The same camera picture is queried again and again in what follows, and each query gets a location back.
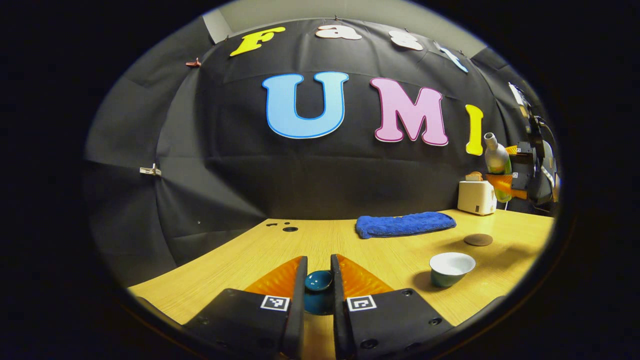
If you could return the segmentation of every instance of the letter m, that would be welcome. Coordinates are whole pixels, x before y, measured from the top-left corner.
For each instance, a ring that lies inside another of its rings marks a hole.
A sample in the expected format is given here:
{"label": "letter m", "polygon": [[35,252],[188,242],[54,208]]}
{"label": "letter m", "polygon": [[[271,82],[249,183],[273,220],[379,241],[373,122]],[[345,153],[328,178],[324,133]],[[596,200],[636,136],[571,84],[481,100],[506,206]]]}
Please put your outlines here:
{"label": "letter m", "polygon": [[400,118],[411,141],[416,141],[423,121],[426,123],[422,141],[430,145],[445,146],[449,143],[444,133],[442,94],[430,88],[421,88],[415,104],[404,92],[400,84],[391,79],[373,78],[371,85],[380,93],[382,124],[376,130],[376,138],[383,142],[398,142],[404,134],[398,128]]}

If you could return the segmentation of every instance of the cable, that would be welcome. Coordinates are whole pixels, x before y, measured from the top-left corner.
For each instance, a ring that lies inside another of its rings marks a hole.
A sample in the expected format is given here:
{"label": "cable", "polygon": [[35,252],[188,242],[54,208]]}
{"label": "cable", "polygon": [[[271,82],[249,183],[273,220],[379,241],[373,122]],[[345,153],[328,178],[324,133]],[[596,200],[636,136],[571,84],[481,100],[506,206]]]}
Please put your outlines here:
{"label": "cable", "polygon": [[554,137],[553,132],[551,132],[551,128],[549,128],[549,127],[548,127],[544,122],[542,122],[542,121],[539,121],[538,123],[540,124],[540,126],[543,126],[543,127],[545,127],[547,130],[549,130],[549,134],[551,134],[551,139],[553,139],[554,144],[555,144],[555,145],[557,145],[556,138]]}
{"label": "cable", "polygon": [[532,205],[534,209],[540,210],[540,211],[544,211],[546,213],[550,213],[551,211],[549,210],[545,210],[545,209],[541,209],[541,208],[537,208],[535,205]]}

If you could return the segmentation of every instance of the gray wall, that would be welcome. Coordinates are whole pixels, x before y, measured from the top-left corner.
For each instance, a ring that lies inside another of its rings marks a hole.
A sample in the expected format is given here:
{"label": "gray wall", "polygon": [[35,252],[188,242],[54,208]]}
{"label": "gray wall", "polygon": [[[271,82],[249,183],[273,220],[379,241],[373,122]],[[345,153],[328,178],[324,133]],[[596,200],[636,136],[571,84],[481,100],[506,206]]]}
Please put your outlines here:
{"label": "gray wall", "polygon": [[214,41],[220,41],[226,35],[283,20],[334,15],[407,28],[446,47],[462,50],[468,57],[486,47],[480,39],[437,13],[403,0],[237,0],[207,14],[205,21],[207,27],[211,24],[215,29]]}

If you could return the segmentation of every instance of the green bottle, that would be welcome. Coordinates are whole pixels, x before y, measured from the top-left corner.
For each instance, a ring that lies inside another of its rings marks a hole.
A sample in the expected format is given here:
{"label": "green bottle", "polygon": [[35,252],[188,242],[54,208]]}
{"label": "green bottle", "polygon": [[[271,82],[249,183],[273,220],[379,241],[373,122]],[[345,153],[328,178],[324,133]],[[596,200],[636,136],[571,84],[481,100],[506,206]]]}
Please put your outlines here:
{"label": "green bottle", "polygon": [[[511,160],[509,153],[504,146],[498,143],[493,133],[484,134],[486,150],[484,152],[484,162],[490,174],[504,175],[511,173]],[[511,195],[502,190],[495,190],[495,197],[499,202],[511,200]]]}

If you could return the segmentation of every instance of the round coaster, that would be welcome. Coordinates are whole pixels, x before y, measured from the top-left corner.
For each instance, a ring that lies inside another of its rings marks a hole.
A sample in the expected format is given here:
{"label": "round coaster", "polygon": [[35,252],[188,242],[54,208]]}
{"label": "round coaster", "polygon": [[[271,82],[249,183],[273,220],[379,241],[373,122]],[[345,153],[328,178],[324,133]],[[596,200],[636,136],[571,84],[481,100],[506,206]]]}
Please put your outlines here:
{"label": "round coaster", "polygon": [[473,246],[487,246],[493,242],[491,235],[473,234],[465,238],[465,243]]}

